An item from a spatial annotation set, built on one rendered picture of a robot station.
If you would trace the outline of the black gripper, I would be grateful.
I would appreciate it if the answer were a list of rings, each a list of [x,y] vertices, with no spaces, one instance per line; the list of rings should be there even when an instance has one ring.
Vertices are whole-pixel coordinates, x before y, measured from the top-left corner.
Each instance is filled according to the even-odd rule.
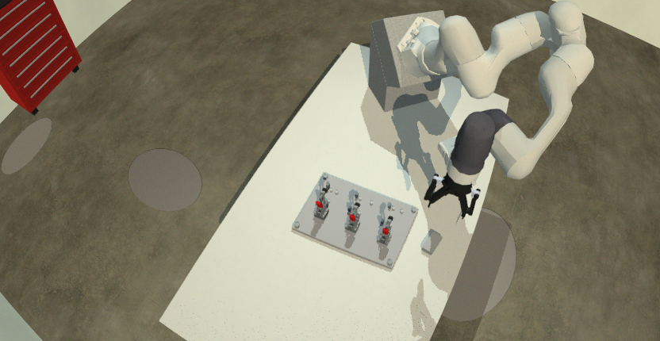
[[[439,190],[437,190],[435,193],[433,193],[436,186],[438,186],[440,183],[443,184],[443,187],[441,187]],[[459,217],[458,217],[457,222],[456,222],[456,226],[458,226],[461,219],[463,219],[466,216],[466,214],[468,214],[469,216],[472,216],[473,211],[474,211],[474,205],[475,205],[476,200],[479,198],[480,191],[481,191],[480,189],[476,189],[476,190],[473,189],[471,184],[470,185],[461,185],[461,184],[455,183],[448,176],[448,173],[443,178],[439,177],[438,174],[434,174],[434,177],[432,179],[432,184],[429,186],[429,188],[428,188],[428,190],[427,190],[427,192],[424,196],[425,201],[429,200],[428,207],[430,206],[429,210],[428,210],[428,213],[427,213],[427,216],[429,216],[429,214],[432,210],[432,206],[433,206],[434,202],[438,201],[443,196],[446,196],[448,194],[453,194],[456,197],[459,197],[461,210],[462,210],[461,213],[459,214]],[[456,193],[456,192],[458,192],[458,193]],[[469,194],[469,193],[471,193],[471,196],[472,196],[470,207],[468,207],[467,199],[466,199],[466,195]]]

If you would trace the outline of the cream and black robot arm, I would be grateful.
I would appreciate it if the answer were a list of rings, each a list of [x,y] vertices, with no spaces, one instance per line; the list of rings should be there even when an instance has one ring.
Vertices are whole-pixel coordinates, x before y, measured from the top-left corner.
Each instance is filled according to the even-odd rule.
[[[491,43],[485,51],[473,26],[455,15],[441,25],[417,17],[397,45],[408,73],[419,78],[456,72],[476,99],[495,91],[502,70],[512,60],[540,47],[550,48],[550,59],[538,76],[549,116],[533,138],[527,138],[503,110],[488,109],[469,114],[456,137],[439,142],[448,176],[461,185],[477,184],[489,153],[507,178],[529,175],[565,124],[573,107],[571,98],[594,65],[586,47],[583,15],[571,1],[555,2],[549,15],[534,11],[495,25]]]

